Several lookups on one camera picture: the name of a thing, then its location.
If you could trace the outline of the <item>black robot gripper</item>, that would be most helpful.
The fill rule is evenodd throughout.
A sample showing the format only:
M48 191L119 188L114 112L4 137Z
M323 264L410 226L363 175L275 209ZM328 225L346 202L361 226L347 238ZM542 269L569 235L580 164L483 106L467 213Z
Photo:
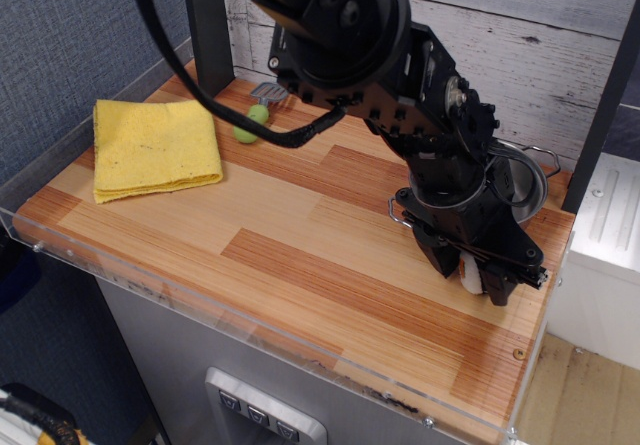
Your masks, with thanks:
M519 284L542 286L544 254L522 228L547 198L547 177L535 161L522 152L489 156L484 166L425 153L406 161L409 186L395 200L439 274L448 278L469 254L499 307Z

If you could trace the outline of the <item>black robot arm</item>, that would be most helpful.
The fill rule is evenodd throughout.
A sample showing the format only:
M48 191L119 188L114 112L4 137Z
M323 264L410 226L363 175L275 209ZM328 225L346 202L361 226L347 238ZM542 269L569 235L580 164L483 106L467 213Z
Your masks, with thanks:
M275 20L270 68L303 102L342 106L407 165L401 207L431 265L503 306L516 286L546 281L522 224L545 201L540 167L496 139L482 101L409 0L252 0Z

